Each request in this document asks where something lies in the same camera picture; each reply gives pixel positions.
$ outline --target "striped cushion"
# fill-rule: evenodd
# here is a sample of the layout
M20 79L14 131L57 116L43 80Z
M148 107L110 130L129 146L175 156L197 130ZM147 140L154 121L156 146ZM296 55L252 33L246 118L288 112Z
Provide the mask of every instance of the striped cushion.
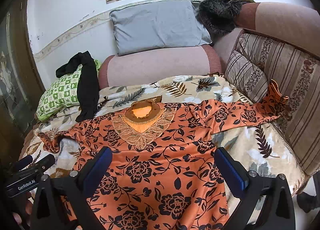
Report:
M289 96L276 126L306 174L314 174L320 164L320 62L292 45L254 34L240 36L236 50Z
M267 93L268 79L264 72L237 51L229 58L225 77L252 102L259 102Z

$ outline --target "orange floral garment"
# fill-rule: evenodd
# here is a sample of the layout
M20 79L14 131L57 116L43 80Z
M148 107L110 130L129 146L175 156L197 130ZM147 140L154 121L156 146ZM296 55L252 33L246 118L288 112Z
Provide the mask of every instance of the orange floral garment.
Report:
M102 146L111 148L110 168L95 195L87 199L106 229L221 229L229 215L224 181L214 163L211 134L274 120L287 100L271 81L262 102L253 105L145 100L80 122L53 139L45 133L38 136L52 153L59 151L60 136L77 140L81 154L76 170ZM149 114L136 117L135 107L145 106L151 106ZM67 201L65 206L73 218Z

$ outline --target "floor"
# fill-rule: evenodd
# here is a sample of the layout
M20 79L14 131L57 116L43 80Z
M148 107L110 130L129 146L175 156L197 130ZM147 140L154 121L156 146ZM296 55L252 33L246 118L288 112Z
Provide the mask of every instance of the floor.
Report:
M315 189L315 184L313 182L313 178L309 180L304 191L309 195L312 195L312 196L316 195L316 189ZM293 206L294 206L294 213L296 218L296 230L307 230L312 220L316 217L317 213L319 212L320 208L311 210L309 213L306 214L298 206L297 195L293 197Z

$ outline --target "decorative wall border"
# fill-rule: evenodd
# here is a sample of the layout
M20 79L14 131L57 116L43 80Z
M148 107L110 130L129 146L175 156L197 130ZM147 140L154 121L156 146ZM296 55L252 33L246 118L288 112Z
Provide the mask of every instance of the decorative wall border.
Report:
M51 52L53 52L55 49L63 45L64 43L68 42L69 40L73 39L77 35L93 28L98 25L101 25L103 23L106 23L110 21L109 13L113 10L119 10L123 9L129 6L135 6L135 5L140 5L140 4L145 4L145 3L150 3L150 2L156 2L156 1L165 1L165 0L144 0L144 1L139 1L139 2L134 2L134 3L129 3L120 7L116 7L113 9L110 9L108 11L102 12L96 16L93 16L87 20L84 20L80 22L79 24L73 26L60 36L58 36L56 39L51 41L48 45L46 45L40 52L33 54L33 57L35 59L35 62L39 62L42 59L44 59L47 55L49 55Z

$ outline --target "floral blanket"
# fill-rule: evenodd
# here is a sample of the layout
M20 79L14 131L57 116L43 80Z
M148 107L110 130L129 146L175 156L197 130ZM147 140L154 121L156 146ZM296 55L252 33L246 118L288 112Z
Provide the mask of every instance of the floral blanket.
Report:
M162 95L162 102L194 102L200 103L206 99L217 99L222 102L250 100L241 94L222 75L210 76L174 76L152 84L108 87L100 91L100 99L96 116L105 115L129 107L137 100L148 99ZM34 131L34 137L24 156L30 154L36 162L48 155L43 149L43 142L37 136L38 132L46 132L53 137L58 131L68 130L76 124L79 115L79 106L70 107L52 116ZM255 170L261 176L276 177L283 173L287 177L292 194L296 193L304 182L304 173L296 161L289 145L276 131L272 123L256 127L240 127L212 136L215 145L223 146L229 154L247 170ZM54 154L55 164L46 173L50 177L67 175L73 168L80 149L78 143L63 138L60 142L60 151ZM228 208L231 214L239 200L234 198L227 185L226 193ZM258 202L256 211L252 215L255 221L262 207L263 199Z

